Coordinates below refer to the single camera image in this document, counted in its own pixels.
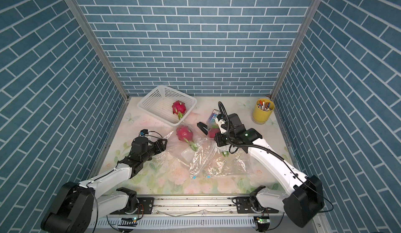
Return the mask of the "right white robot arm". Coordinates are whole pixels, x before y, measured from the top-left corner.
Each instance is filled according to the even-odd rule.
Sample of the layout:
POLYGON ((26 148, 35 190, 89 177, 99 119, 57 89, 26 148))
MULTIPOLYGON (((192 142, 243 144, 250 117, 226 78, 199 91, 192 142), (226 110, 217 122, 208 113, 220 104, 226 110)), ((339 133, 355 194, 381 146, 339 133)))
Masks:
POLYGON ((214 140, 218 146, 234 146, 244 150, 265 167, 283 187, 284 192, 260 186, 250 193, 250 206, 256 213, 267 209, 283 212, 298 227, 305 227, 318 213, 324 212, 328 199, 323 195, 320 179, 307 176, 274 151, 255 129, 246 129, 237 114, 215 118, 219 132, 214 140))

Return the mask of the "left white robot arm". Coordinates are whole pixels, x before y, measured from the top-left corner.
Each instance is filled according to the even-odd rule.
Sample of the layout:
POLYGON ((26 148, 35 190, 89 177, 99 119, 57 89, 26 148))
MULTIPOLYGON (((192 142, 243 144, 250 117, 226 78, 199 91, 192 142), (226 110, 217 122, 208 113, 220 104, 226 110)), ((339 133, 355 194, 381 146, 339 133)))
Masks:
POLYGON ((164 138, 152 142, 139 136, 114 168, 79 183, 65 183, 48 208, 41 229, 48 233, 83 233, 91 223, 114 212, 142 214, 136 191, 118 188, 111 194, 107 192, 137 175, 147 161, 166 150, 167 144, 164 138))

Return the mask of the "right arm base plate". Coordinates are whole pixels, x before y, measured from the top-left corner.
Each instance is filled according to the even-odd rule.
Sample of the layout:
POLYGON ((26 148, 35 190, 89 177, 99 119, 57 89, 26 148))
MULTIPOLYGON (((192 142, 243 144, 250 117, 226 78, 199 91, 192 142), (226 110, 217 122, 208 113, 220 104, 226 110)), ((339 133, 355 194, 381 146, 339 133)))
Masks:
POLYGON ((236 206, 238 214, 262 214, 262 213, 278 213, 279 211, 272 208, 263 208, 255 198, 249 196, 237 196, 231 199, 236 206))

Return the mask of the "pink dragon fruit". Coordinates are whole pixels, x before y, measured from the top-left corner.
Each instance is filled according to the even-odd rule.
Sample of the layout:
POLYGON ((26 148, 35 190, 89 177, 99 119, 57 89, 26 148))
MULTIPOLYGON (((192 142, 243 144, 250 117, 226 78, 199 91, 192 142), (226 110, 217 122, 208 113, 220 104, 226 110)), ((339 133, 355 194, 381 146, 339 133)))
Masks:
POLYGON ((193 141, 193 132, 188 126, 179 126, 176 129, 176 136, 180 141, 186 142, 194 152, 198 150, 198 146, 193 141))
POLYGON ((173 114, 176 114, 178 119, 181 120, 185 113, 187 112, 187 108, 185 106, 185 103, 182 101, 175 101, 172 104, 172 112, 173 114))

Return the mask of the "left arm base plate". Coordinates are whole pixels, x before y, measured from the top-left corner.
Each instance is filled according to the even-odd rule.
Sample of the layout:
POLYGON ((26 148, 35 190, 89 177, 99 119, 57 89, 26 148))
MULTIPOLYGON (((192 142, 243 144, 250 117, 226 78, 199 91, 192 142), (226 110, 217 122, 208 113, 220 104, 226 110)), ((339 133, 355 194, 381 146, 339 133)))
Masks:
POLYGON ((148 215, 152 213, 155 199, 153 197, 138 197, 129 199, 128 204, 121 210, 112 212, 112 215, 130 215, 138 214, 148 215))

